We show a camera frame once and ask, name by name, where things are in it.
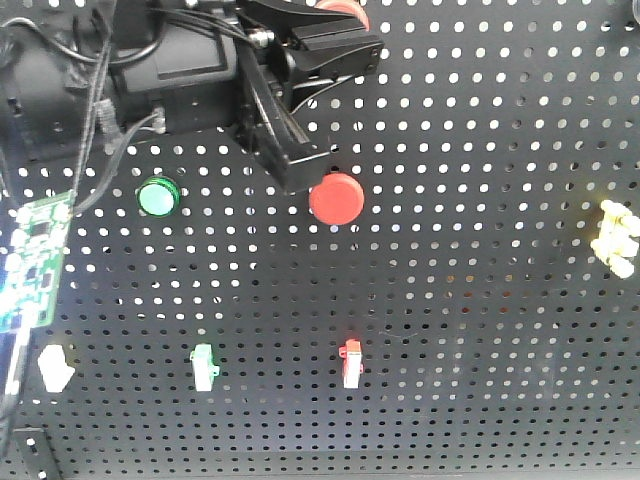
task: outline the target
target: white connector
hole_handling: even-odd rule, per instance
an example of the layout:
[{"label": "white connector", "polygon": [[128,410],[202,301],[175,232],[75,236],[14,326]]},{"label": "white connector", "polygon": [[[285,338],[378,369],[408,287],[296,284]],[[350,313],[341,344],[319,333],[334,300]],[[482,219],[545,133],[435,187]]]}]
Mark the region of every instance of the white connector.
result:
[{"label": "white connector", "polygon": [[631,237],[640,237],[640,218],[631,210],[611,200],[600,204],[604,218],[600,235],[591,242],[596,257],[620,278],[629,278],[635,267],[633,258],[638,255],[638,242]]},{"label": "white connector", "polygon": [[76,369],[67,365],[62,345],[47,345],[38,357],[38,367],[49,393],[61,393]]},{"label": "white connector", "polygon": [[220,367],[213,364],[213,349],[208,343],[196,345],[191,352],[191,366],[197,392],[210,392],[214,379],[220,375]]},{"label": "white connector", "polygon": [[344,359],[342,366],[342,382],[344,388],[358,388],[360,375],[364,372],[362,365],[362,348],[357,340],[347,340],[344,347],[339,349],[340,358]]}]

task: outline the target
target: circuit board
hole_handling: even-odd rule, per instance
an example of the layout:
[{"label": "circuit board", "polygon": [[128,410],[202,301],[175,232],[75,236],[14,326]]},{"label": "circuit board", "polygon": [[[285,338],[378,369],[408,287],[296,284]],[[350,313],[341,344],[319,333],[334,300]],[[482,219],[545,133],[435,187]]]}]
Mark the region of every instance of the circuit board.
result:
[{"label": "circuit board", "polygon": [[0,292],[0,333],[53,321],[73,199],[69,191],[18,211]]}]

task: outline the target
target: wire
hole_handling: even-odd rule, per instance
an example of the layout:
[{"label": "wire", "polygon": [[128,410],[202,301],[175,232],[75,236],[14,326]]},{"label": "wire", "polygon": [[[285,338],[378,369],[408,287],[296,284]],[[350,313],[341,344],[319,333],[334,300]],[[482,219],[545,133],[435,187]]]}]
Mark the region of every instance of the wire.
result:
[{"label": "wire", "polygon": [[235,39],[242,40],[244,42],[249,43],[250,45],[253,45],[249,37],[247,37],[247,35],[245,35],[244,32],[240,30],[237,26],[232,25],[213,15],[211,17],[207,16],[206,18],[200,18],[201,16],[192,15],[190,13],[184,13],[180,10],[167,10],[163,8],[152,8],[151,10],[166,14],[167,17],[169,17],[170,19],[170,23],[173,25],[183,26],[186,24],[192,27],[201,28],[205,30],[207,33],[211,33],[209,32],[210,29],[216,30],[223,35],[226,35],[228,37],[233,37]]},{"label": "wire", "polygon": [[[187,20],[172,20],[169,19],[168,20],[169,23],[171,25],[175,25],[176,27],[180,27],[180,28],[184,28],[185,30],[190,30],[192,32],[195,32],[199,35],[205,36],[207,38],[210,38],[211,40],[217,40],[217,38],[214,36],[214,32],[211,30],[212,25],[202,25],[199,24],[197,22],[190,22]],[[232,37],[238,40],[241,40],[243,42],[248,42],[250,43],[251,41],[248,38],[242,37],[238,34],[236,34],[235,32],[232,32],[230,30],[222,30],[222,29],[217,29],[217,31],[222,34],[222,35],[226,35],[228,37]]]},{"label": "wire", "polygon": [[20,205],[18,205],[18,201],[16,200],[15,190],[13,189],[13,185],[11,185],[11,181],[9,178],[9,165],[7,164],[7,157],[4,155],[4,151],[0,148],[0,187],[7,192],[5,198],[9,200],[9,205],[18,210]]},{"label": "wire", "polygon": [[[82,53],[76,52],[75,50],[72,50],[71,48],[67,47],[64,43],[59,42],[55,38],[50,37],[49,35],[44,33],[44,31],[30,18],[15,17],[7,20],[2,25],[0,25],[0,27],[3,27],[3,28],[11,27],[11,26],[21,26],[21,27],[29,28],[34,33],[37,33],[51,47],[55,48],[60,53],[66,55],[67,57],[73,60],[76,60],[81,63],[86,63],[89,65],[97,65],[99,62],[99,57],[94,58],[94,57],[88,57],[86,55],[83,55]],[[138,50],[137,52],[134,52],[125,57],[118,58],[116,60],[112,60],[109,63],[109,65],[112,67],[124,67],[132,63],[139,62],[140,60],[143,60],[144,58],[148,57],[153,52],[155,52],[157,48],[160,46],[160,44],[164,41],[165,37],[166,37],[166,25],[163,23],[160,33],[156,36],[153,42],[151,42],[149,45],[147,45],[143,49]]]},{"label": "wire", "polygon": [[313,100],[314,98],[322,95],[323,93],[326,93],[329,90],[332,90],[332,89],[342,85],[343,83],[347,83],[349,80],[353,79],[354,77],[355,77],[355,75],[349,75],[348,77],[345,77],[342,80],[338,80],[338,81],[336,81],[334,83],[330,83],[326,87],[324,87],[324,88],[318,90],[317,92],[311,94],[303,102],[300,102],[296,108],[291,110],[291,115],[295,115],[296,113],[298,113],[302,107],[304,107],[305,105],[307,105],[309,103],[310,100]]},{"label": "wire", "polygon": [[185,10],[184,8],[178,8],[175,10],[175,12],[187,13],[187,14],[191,14],[194,17],[206,18],[211,20],[212,22],[222,24],[230,28],[231,30],[237,32],[240,35],[245,35],[244,31],[240,27],[238,27],[237,25],[234,25],[233,23],[227,22],[226,20],[223,20],[222,18],[217,17],[212,13],[200,12],[199,10]]},{"label": "wire", "polygon": [[85,120],[82,127],[82,137],[80,139],[80,149],[78,151],[78,159],[76,161],[76,168],[73,175],[72,190],[78,193],[78,187],[80,186],[80,179],[82,173],[89,160],[89,154],[91,152],[91,146],[93,145],[93,137],[96,133],[96,119],[98,116],[97,102],[102,98],[102,92],[104,91],[104,84],[107,80],[107,73],[109,71],[109,56],[111,54],[111,39],[105,38],[102,50],[100,52],[100,63],[95,68],[95,72],[90,80],[89,94],[87,95],[87,106],[85,110]]},{"label": "wire", "polygon": [[14,414],[22,401],[31,356],[30,343],[30,327],[22,327],[15,335],[8,333],[0,335],[0,351],[11,358],[0,404],[0,458],[4,458],[7,454]]},{"label": "wire", "polygon": [[102,177],[100,177],[100,180],[98,180],[95,190],[82,203],[80,203],[80,205],[77,205],[74,208],[74,215],[83,214],[88,209],[93,207],[93,205],[95,205],[96,202],[100,200],[100,198],[102,198],[102,196],[107,191],[107,188],[109,188],[109,185],[111,185],[111,182],[118,174],[118,167],[120,166],[122,157],[124,156],[124,153],[126,152],[127,147],[129,146],[129,143],[131,143],[131,140],[133,139],[135,134],[138,133],[142,129],[142,127],[145,126],[145,124],[149,123],[158,115],[158,113],[154,112],[134,124],[129,130],[127,130],[127,133],[125,133],[124,136],[120,139],[120,143],[113,152],[113,155],[111,155],[111,158],[109,158],[109,162],[107,163],[107,166],[102,173]]}]

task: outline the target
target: black pegboard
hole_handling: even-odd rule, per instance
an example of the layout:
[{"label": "black pegboard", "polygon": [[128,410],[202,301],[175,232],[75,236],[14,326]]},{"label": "black pegboard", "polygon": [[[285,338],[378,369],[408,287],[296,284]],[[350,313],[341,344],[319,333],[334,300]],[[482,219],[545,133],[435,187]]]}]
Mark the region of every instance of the black pegboard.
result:
[{"label": "black pegboard", "polygon": [[[601,200],[640,211],[631,2],[366,9],[378,74],[298,115],[365,187],[356,223],[318,224],[218,131],[131,148],[74,222],[34,353],[60,343],[77,374],[47,394],[34,363],[17,421],[47,429],[64,478],[636,474],[640,287],[589,248]],[[16,182],[70,185],[64,162],[41,167]],[[160,171],[188,190],[162,220],[134,199]],[[198,342],[222,366],[210,394]],[[26,478],[19,458],[0,477]]]}]

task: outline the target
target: red toggle switch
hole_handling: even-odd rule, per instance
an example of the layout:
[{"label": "red toggle switch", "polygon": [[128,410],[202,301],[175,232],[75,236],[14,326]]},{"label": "red toggle switch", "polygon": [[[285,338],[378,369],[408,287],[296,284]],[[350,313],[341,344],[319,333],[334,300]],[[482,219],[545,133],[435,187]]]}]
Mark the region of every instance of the red toggle switch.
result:
[{"label": "red toggle switch", "polygon": [[344,388],[358,388],[360,374],[364,373],[362,365],[362,348],[358,340],[347,340],[338,350],[340,358],[344,358],[342,364],[342,381]]},{"label": "red toggle switch", "polygon": [[364,208],[364,190],[346,173],[330,173],[311,190],[309,207],[315,217],[327,225],[351,223]]}]

